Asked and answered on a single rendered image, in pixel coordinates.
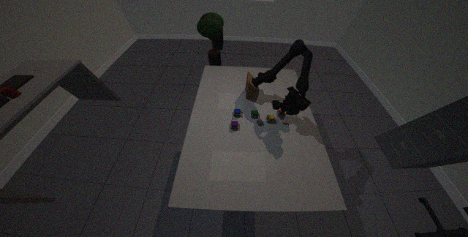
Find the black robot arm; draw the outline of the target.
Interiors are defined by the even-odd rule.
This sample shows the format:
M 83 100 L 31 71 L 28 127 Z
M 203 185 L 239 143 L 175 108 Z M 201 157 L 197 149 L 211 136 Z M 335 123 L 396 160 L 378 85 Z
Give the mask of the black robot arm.
M 266 71 L 265 73 L 259 72 L 255 79 L 252 78 L 252 83 L 256 86 L 256 88 L 263 82 L 272 83 L 276 79 L 277 73 L 280 72 L 291 59 L 299 56 L 300 54 L 304 58 L 301 76 L 295 84 L 297 90 L 294 88 L 294 86 L 287 88 L 289 91 L 287 99 L 291 102 L 295 102 L 294 105 L 292 105 L 292 103 L 285 105 L 286 114 L 291 116 L 299 114 L 300 110 L 303 111 L 307 109 L 311 104 L 311 102 L 305 98 L 305 96 L 306 91 L 309 90 L 308 76 L 313 55 L 312 52 L 304 45 L 302 39 L 297 39 L 294 41 L 289 52 L 272 69 Z M 300 110 L 296 106 L 298 106 Z

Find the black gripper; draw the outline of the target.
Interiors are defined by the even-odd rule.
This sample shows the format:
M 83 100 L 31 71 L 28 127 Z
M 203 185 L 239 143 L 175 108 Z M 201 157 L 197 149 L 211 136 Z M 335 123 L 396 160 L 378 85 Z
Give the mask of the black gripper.
M 278 110 L 278 109 L 281 109 L 282 110 L 282 113 L 284 113 L 286 111 L 286 107 L 285 105 L 286 104 L 289 104 L 289 103 L 292 103 L 292 105 L 295 104 L 295 102 L 291 102 L 287 99 L 287 96 L 285 96 L 285 99 L 283 99 L 283 102 L 279 102 L 278 100 L 274 100 L 272 102 L 273 104 L 273 109 L 274 110 Z

